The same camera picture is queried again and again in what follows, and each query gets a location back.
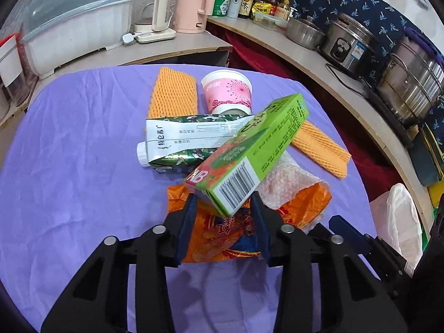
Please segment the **clear plastic bag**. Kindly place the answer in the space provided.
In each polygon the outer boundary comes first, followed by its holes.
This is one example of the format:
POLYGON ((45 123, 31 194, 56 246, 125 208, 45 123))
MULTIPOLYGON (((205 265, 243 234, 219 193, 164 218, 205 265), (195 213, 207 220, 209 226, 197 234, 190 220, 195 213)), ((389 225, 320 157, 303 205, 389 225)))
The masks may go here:
POLYGON ((291 201, 306 188, 319 186, 329 192, 322 179, 301 168, 289 152, 284 151, 276 165, 257 187, 263 203, 273 210, 291 201))

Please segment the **orange snack wrapper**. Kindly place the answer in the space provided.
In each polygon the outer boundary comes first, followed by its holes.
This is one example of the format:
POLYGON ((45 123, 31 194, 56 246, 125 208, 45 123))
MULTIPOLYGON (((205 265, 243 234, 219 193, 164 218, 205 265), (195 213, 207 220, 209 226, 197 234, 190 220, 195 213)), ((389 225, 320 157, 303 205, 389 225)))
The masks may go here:
MULTIPOLYGON (((316 183, 296 193, 277 212, 284 223, 305 229, 321 216, 330 201, 327 185, 316 183)), ((219 217, 213 205, 197 201, 196 220, 184 263, 222 262, 259 255, 249 201, 225 220, 219 217)))

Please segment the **orange foam net sleeve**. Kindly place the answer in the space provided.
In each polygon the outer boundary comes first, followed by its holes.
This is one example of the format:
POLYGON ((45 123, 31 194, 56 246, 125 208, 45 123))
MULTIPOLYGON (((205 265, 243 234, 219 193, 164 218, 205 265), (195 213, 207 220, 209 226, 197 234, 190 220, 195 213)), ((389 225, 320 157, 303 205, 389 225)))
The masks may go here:
POLYGON ((331 175, 341 180, 347 177, 351 154, 310 121, 301 125, 291 144, 331 175))

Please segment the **green cardboard box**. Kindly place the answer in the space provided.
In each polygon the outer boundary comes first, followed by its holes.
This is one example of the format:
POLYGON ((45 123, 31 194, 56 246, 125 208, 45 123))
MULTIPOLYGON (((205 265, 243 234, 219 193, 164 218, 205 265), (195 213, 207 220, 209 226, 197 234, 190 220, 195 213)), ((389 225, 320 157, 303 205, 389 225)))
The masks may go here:
POLYGON ((184 181, 226 219, 246 202, 276 165, 309 115, 300 93, 273 100, 184 181))

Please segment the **green white milk carton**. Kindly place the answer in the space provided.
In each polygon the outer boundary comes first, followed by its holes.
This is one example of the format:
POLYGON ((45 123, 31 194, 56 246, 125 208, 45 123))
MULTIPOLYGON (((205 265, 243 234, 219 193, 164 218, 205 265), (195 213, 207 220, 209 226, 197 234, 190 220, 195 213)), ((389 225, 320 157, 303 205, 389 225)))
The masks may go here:
POLYGON ((136 149, 138 161, 160 173, 187 174, 251 119, 233 114, 147 119, 145 139, 136 149))

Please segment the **pink paper cup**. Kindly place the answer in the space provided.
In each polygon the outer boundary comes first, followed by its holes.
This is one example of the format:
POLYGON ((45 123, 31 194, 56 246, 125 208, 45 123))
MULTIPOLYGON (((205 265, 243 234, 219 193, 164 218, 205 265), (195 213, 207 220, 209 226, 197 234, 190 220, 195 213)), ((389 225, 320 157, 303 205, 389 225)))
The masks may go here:
POLYGON ((228 69, 212 71, 201 85, 209 113, 251 115, 253 88, 244 74, 228 69))

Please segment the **white lined trash bin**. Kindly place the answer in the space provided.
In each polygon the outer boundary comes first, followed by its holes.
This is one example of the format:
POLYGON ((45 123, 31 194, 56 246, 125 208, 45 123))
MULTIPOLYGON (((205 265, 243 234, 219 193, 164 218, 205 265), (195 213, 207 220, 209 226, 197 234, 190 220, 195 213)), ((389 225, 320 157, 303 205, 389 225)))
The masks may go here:
POLYGON ((422 257, 422 227, 411 194, 402 183, 370 202, 377 235, 404 259, 405 272, 412 277, 422 257))

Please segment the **yellow electric pot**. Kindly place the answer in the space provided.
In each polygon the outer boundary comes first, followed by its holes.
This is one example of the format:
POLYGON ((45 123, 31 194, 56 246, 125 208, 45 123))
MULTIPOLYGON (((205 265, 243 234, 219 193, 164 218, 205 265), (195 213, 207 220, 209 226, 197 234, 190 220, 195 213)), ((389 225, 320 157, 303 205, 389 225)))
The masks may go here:
POLYGON ((428 193, 430 195, 430 201, 434 208, 438 208, 440 204, 441 195, 444 193, 444 182, 436 182, 432 186, 429 186, 428 193))

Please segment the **white cup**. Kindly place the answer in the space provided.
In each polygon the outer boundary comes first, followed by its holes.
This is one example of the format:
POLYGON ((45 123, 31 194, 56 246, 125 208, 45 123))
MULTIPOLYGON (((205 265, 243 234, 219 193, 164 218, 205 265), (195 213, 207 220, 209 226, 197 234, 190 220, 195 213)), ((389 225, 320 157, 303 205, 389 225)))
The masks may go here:
POLYGON ((8 87, 22 73, 16 35, 6 38, 0 47, 0 73, 3 84, 8 87))

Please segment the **steel rice cooker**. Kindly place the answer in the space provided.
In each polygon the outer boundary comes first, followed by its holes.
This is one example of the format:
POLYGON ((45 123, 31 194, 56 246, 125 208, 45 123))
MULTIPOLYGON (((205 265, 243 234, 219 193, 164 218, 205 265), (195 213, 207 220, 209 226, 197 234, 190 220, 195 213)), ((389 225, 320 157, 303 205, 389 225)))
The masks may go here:
POLYGON ((360 76, 364 60, 375 53, 375 35, 347 14, 339 13, 320 45, 319 52, 350 75, 360 76))

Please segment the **small steel lidded pot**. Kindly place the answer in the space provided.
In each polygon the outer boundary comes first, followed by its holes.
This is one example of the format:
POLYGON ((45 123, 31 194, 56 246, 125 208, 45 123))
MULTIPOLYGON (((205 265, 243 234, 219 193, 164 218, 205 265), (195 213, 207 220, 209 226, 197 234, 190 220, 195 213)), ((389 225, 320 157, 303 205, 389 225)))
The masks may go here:
POLYGON ((290 18, 285 36, 292 42, 311 51, 315 50, 325 38, 324 32, 314 24, 312 17, 307 19, 290 18))

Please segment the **white dish rack box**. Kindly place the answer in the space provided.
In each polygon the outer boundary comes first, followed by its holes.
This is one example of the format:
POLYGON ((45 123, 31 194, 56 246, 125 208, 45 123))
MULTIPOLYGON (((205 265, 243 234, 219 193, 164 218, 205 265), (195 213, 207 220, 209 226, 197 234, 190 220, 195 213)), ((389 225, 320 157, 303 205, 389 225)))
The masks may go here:
POLYGON ((21 42, 32 72, 44 79, 78 57, 120 46, 134 0, 33 0, 21 42))

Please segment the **navy patterned cloth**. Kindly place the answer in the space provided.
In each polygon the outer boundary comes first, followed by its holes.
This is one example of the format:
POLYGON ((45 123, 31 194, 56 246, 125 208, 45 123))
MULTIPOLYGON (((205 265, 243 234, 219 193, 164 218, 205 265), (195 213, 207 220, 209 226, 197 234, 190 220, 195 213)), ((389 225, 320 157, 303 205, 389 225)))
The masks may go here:
POLYGON ((416 29, 443 52, 443 23, 427 0, 291 0, 297 17, 313 17, 327 31, 337 15, 345 13, 364 25, 377 44, 362 76, 375 85, 396 40, 406 27, 416 29))

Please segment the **dark soy sauce bottle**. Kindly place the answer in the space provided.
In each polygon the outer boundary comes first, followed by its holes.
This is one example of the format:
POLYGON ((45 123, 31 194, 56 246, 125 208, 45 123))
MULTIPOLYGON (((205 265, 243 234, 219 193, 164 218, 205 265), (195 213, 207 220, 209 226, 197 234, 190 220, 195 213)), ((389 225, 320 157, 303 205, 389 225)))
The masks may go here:
POLYGON ((238 17, 242 19, 247 19, 250 15, 253 3, 254 0, 242 0, 239 8, 238 17))

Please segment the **pink electric kettle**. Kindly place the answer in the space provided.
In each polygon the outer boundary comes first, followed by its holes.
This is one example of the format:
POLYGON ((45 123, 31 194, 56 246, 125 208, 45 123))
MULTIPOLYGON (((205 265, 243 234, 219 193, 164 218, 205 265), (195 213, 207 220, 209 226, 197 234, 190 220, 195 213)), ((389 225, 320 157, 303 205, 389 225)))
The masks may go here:
POLYGON ((205 32, 208 16, 212 15, 215 0, 176 0, 172 28, 179 33, 205 32))

